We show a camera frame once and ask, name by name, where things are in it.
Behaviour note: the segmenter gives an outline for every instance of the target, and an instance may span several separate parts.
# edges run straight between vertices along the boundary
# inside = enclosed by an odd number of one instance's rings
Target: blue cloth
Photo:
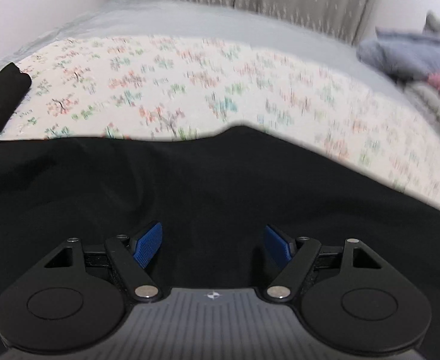
[[[375,69],[401,80],[426,80],[440,73],[440,37],[377,30],[378,39],[365,40],[357,57]]]

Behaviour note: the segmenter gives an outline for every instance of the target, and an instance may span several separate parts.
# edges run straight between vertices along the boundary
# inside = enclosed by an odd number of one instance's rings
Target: ribbed gray plate
[[[53,356],[10,350],[0,360]],[[266,303],[252,289],[174,288],[160,302],[134,307],[101,344],[57,360],[355,360],[320,343],[287,306]],[[414,351],[389,360],[424,360]]]

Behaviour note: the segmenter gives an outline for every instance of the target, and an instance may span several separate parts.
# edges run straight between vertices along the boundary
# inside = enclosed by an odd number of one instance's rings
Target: black cloth
[[[0,142],[0,293],[68,237],[98,244],[162,221],[162,287],[264,287],[262,232],[359,238],[429,298],[440,360],[440,211],[247,127],[189,142]]]
[[[0,133],[32,85],[30,76],[9,63],[0,71]]]

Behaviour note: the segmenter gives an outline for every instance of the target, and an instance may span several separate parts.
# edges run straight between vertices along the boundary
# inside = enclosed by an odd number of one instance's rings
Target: blue gripper pad
[[[292,259],[288,242],[280,237],[280,235],[278,235],[270,226],[266,226],[264,244],[265,249],[267,249],[277,266],[280,269],[285,268]]]
[[[137,241],[133,258],[142,268],[145,269],[153,256],[155,256],[155,253],[157,253],[162,242],[162,237],[163,229],[159,222]]]

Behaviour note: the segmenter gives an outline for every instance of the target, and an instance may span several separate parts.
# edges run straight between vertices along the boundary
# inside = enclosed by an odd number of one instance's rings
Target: floral bedsheet
[[[66,39],[18,63],[32,87],[2,140],[185,140],[244,123],[440,209],[440,138],[328,67],[218,39]]]

